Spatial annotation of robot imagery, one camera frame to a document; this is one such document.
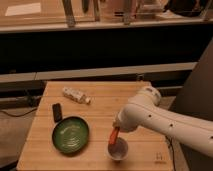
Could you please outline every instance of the black object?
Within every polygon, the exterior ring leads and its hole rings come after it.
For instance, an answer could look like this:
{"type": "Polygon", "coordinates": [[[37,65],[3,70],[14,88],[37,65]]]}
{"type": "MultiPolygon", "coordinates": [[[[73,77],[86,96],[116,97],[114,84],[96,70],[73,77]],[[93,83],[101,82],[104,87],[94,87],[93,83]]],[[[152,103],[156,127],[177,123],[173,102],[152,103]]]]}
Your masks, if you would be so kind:
{"type": "MultiPolygon", "coordinates": [[[[213,39],[186,80],[170,110],[188,116],[213,121],[213,39]]],[[[181,144],[189,170],[212,171],[213,158],[181,144]]]]}
{"type": "Polygon", "coordinates": [[[89,10],[89,0],[82,0],[82,10],[84,13],[89,10]]]}
{"type": "Polygon", "coordinates": [[[212,35],[212,22],[0,34],[0,74],[197,62],[212,35]]]}
{"type": "Polygon", "coordinates": [[[205,9],[208,0],[169,0],[164,9],[186,17],[196,17],[205,9]]]}
{"type": "Polygon", "coordinates": [[[62,112],[61,112],[60,103],[53,104],[52,109],[53,109],[53,117],[54,117],[55,123],[61,121],[62,120],[62,112]]]}

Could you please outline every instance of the shelf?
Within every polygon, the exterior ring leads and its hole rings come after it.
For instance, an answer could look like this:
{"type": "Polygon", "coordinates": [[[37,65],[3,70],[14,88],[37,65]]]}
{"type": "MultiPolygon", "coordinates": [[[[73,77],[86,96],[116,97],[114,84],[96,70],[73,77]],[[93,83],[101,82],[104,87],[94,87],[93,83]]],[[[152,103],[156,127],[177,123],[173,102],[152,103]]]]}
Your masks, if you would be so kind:
{"type": "Polygon", "coordinates": [[[164,13],[167,0],[1,0],[0,33],[212,22],[212,0],[197,17],[164,13]]]}

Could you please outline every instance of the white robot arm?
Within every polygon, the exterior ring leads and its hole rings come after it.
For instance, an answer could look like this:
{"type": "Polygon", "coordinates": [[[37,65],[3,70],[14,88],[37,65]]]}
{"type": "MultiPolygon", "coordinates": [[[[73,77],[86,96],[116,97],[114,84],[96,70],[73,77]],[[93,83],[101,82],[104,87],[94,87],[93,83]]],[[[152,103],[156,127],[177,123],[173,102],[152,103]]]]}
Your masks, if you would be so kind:
{"type": "Polygon", "coordinates": [[[213,157],[213,122],[161,109],[160,100],[157,89],[143,87],[118,113],[114,126],[122,132],[144,126],[213,157]]]}

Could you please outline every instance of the small bottle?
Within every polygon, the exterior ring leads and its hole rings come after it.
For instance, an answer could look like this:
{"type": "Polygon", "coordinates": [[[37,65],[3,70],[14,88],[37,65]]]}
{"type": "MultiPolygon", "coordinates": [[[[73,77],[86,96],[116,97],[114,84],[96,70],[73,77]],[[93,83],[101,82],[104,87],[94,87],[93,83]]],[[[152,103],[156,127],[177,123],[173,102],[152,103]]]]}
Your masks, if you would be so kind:
{"type": "Polygon", "coordinates": [[[68,97],[78,103],[90,104],[91,99],[79,90],[64,87],[62,91],[65,97],[68,97]]]}

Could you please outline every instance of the wooden table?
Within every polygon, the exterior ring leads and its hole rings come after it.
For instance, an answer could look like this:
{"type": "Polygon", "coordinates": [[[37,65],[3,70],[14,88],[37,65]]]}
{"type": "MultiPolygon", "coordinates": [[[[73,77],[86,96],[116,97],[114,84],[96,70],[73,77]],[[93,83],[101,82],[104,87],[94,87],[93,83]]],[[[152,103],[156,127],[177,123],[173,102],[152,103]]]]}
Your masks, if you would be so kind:
{"type": "Polygon", "coordinates": [[[112,122],[127,99],[145,82],[48,82],[29,131],[18,170],[119,170],[172,171],[165,137],[143,127],[132,133],[120,133],[129,146],[128,156],[120,163],[112,161],[107,144],[112,122]],[[73,87],[91,97],[90,105],[78,104],[62,95],[64,86],[73,87]],[[75,156],[58,152],[51,141],[55,127],[52,104],[61,103],[63,117],[80,116],[90,127],[86,148],[75,156]]]}

